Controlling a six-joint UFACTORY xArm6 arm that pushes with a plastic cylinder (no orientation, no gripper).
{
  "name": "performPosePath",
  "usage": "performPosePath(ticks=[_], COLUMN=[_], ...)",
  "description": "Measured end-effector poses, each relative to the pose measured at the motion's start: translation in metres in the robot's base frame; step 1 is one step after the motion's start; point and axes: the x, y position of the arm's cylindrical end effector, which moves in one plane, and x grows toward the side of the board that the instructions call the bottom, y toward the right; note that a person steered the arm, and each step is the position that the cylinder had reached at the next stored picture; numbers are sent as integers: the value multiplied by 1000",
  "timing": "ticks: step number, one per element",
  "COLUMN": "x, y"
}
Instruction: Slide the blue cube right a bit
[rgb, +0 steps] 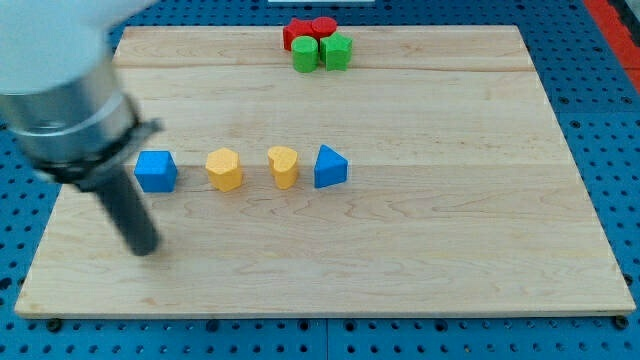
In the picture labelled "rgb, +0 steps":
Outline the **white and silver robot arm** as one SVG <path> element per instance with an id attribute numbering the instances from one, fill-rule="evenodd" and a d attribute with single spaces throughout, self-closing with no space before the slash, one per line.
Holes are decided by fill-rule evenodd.
<path id="1" fill-rule="evenodd" d="M 147 0 L 4 1 L 1 117 L 45 179 L 129 187 L 121 152 L 137 112 L 111 64 L 109 30 Z"/>

